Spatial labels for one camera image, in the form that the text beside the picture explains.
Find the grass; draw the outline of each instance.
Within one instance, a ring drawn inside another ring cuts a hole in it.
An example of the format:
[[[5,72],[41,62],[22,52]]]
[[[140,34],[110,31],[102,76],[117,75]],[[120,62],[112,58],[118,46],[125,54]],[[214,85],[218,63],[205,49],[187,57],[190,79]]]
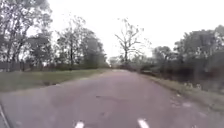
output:
[[[105,69],[0,73],[0,92],[55,85],[71,79],[88,77],[105,72]]]
[[[171,89],[172,91],[180,93],[189,99],[197,101],[212,110],[216,110],[222,113],[224,112],[224,95],[217,94],[214,92],[202,91],[197,88],[191,88],[176,81],[164,80],[152,76],[146,77],[154,81],[155,83],[158,83],[168,89]]]

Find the asphalt road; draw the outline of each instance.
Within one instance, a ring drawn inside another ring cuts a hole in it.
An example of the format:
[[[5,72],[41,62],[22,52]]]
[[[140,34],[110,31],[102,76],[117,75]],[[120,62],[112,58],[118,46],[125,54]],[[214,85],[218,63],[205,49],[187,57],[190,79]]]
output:
[[[224,128],[219,113],[127,71],[6,93],[1,101],[13,128]]]

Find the overcast sky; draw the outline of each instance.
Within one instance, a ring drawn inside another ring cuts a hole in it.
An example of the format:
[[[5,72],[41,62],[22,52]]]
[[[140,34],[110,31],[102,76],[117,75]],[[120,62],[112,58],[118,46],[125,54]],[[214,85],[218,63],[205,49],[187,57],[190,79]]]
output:
[[[214,29],[224,24],[222,0],[48,0],[53,11],[52,29],[66,27],[66,15],[86,20],[104,44],[108,57],[119,55],[114,34],[120,31],[118,18],[145,29],[144,37],[155,46],[174,46],[184,32]]]

